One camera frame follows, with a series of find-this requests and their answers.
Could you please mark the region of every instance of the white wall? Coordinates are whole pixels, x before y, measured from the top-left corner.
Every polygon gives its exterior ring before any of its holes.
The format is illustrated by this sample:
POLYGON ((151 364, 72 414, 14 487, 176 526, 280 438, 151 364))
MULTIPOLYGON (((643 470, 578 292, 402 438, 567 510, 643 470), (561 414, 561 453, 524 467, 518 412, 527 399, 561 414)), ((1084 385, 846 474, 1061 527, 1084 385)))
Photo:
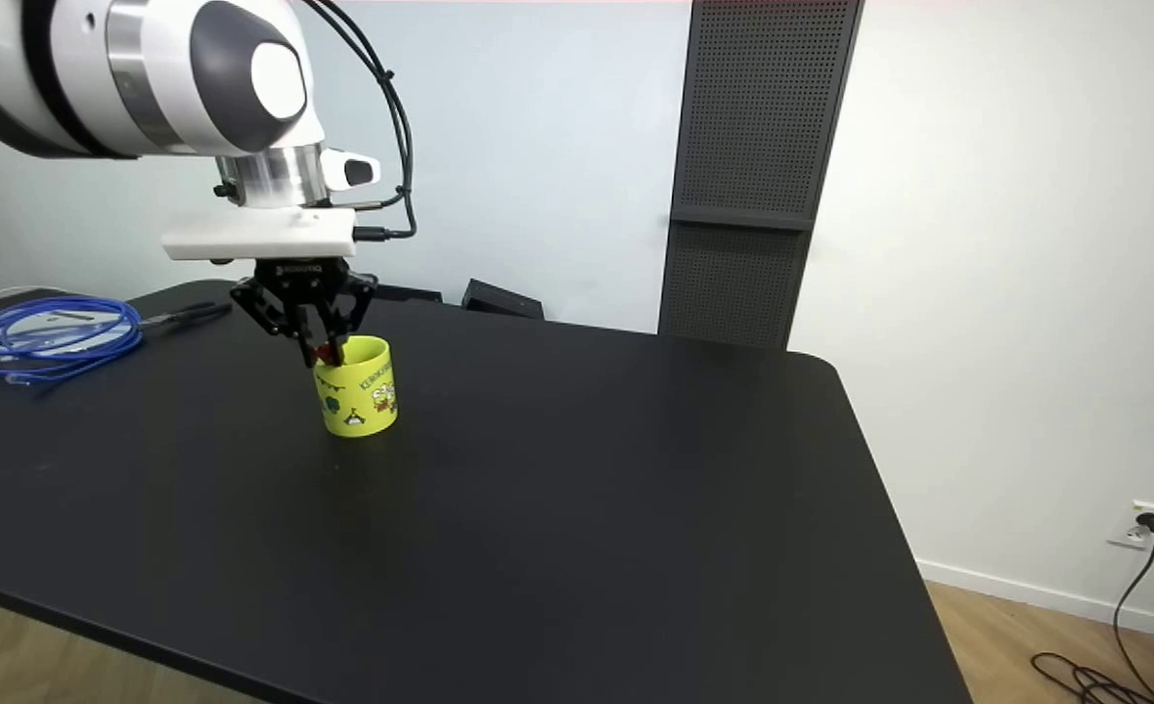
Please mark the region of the white wall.
MULTIPOLYGON (((561 321, 653 330, 690 0, 343 7, 400 69, 424 219, 413 241, 365 248, 356 266, 450 298, 485 278, 561 321)), ((329 136, 395 163, 377 88, 304 20, 329 136)), ((0 145, 0 291, 140 292, 222 275, 155 248, 173 214, 211 208, 211 183, 207 161, 44 163, 0 145)))
POLYGON ((926 574, 1107 617, 1154 497, 1154 0, 867 0, 795 347, 926 574))

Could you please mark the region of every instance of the wall outlet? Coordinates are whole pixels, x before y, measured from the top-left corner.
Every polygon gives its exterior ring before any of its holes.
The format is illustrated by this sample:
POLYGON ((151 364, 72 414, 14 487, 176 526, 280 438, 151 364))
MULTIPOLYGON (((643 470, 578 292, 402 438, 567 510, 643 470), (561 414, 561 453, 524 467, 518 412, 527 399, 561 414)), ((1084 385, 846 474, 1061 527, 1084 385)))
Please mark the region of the wall outlet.
POLYGON ((1154 549, 1154 533, 1134 526, 1142 514, 1154 514, 1154 501, 1132 501, 1120 514, 1120 526, 1112 527, 1112 543, 1132 549, 1132 550, 1154 549))

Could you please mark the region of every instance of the electrical cable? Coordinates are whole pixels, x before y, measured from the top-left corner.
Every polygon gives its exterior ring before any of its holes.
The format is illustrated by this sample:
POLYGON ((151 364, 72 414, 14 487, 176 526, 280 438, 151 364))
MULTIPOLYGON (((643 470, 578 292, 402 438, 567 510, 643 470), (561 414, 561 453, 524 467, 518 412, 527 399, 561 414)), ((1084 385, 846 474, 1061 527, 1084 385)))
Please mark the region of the electrical cable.
POLYGON ((1115 608, 1115 616, 1112 616, 1112 629, 1115 629, 1120 659, 1121 659, 1121 666, 1132 668, 1132 676, 1137 682, 1137 690, 1132 690, 1132 683, 1121 683, 1121 682, 1115 682, 1115 676, 1107 676, 1107 674, 1099 674, 1099 668, 1075 666, 1075 663, 1063 659, 1063 652, 1033 652, 1033 668, 1037 668, 1045 682, 1052 682, 1056 690, 1072 694, 1075 704, 1105 704, 1105 699, 1112 699, 1112 704, 1154 704, 1154 683, 1142 676, 1142 668, 1134 666, 1134 659, 1132 659, 1132 651, 1127 651, 1127 643, 1121 643, 1121 608, 1127 608, 1127 599, 1137 592, 1137 583, 1142 583, 1150 570, 1154 570, 1154 543, 1150 543, 1146 562, 1134 570, 1134 580, 1127 583, 1127 592, 1121 592, 1121 599, 1120 599, 1120 608, 1115 608), (1050 663, 1061 663, 1061 666, 1072 674, 1072 682, 1050 674, 1050 663))
POLYGON ((140 347, 140 318, 110 298, 37 298, 0 311, 0 381, 54 387, 140 347))
POLYGON ((409 240, 409 234, 417 234, 417 214, 413 214, 413 135, 409 135, 406 107, 402 107, 402 99, 395 93, 395 82, 390 82, 395 69, 382 65, 382 59, 370 48, 369 33, 339 5, 331 5, 331 0, 304 0, 304 7, 313 15, 321 15, 343 38, 343 48, 369 65, 369 73, 377 80, 377 88, 382 93, 382 107, 389 107, 389 116, 390 116, 390 135, 395 135, 395 145, 400 145, 402 178, 400 178, 395 196, 377 201, 377 204, 351 204, 351 208, 356 210, 389 210, 389 208, 402 204, 406 230, 356 226, 356 240, 361 241, 409 240))

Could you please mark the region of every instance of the black cable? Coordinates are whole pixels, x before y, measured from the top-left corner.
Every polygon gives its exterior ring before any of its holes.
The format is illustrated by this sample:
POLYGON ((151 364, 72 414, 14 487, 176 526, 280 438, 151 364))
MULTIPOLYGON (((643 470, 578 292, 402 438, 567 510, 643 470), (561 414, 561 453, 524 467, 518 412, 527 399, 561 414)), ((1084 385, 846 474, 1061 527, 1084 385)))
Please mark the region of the black cable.
POLYGON ((1120 659, 1121 666, 1132 668, 1132 676, 1142 683, 1142 690, 1132 690, 1099 668, 1088 668, 1088 666, 1075 666, 1072 659, 1063 652, 1033 652, 1033 668, 1052 682, 1056 690, 1072 694, 1081 704, 1154 704, 1154 683, 1142 676, 1142 668, 1134 666, 1127 643, 1121 643, 1121 608, 1127 599, 1137 592, 1137 583, 1154 570, 1154 549, 1150 549, 1150 561, 1134 570, 1134 580, 1127 583, 1120 608, 1115 608, 1115 617, 1112 617, 1112 629, 1115 629, 1115 644, 1120 644, 1120 659), (1072 682, 1050 674, 1050 663, 1061 663, 1072 682))
POLYGON ((382 93, 382 107, 389 107, 389 116, 390 116, 390 135, 395 135, 395 145, 400 145, 402 178, 400 178, 395 196, 377 201, 377 204, 356 204, 356 210, 382 210, 382 208, 402 204, 406 230, 356 226, 356 240, 409 240, 409 234, 417 234, 417 214, 413 214, 413 135, 409 135, 406 107, 395 93, 395 82, 390 82, 395 73, 380 64, 380 52, 370 48, 369 33, 356 29, 356 20, 339 5, 331 5, 331 0, 304 0, 304 7, 313 15, 321 15, 343 38, 343 48, 369 65, 369 73, 377 80, 377 88, 382 93))

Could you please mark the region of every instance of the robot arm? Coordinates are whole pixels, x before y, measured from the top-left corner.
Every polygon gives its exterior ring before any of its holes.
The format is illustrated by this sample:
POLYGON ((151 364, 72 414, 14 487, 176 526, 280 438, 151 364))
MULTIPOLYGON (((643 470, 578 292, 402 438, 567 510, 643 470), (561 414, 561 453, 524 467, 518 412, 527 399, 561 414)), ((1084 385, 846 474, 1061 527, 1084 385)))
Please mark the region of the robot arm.
POLYGON ((0 142, 30 157, 215 157, 240 210, 176 226, 168 253, 260 260, 233 298, 304 360, 338 360, 356 330, 356 210, 331 208, 331 183, 380 168, 325 148, 290 0, 0 0, 0 142))

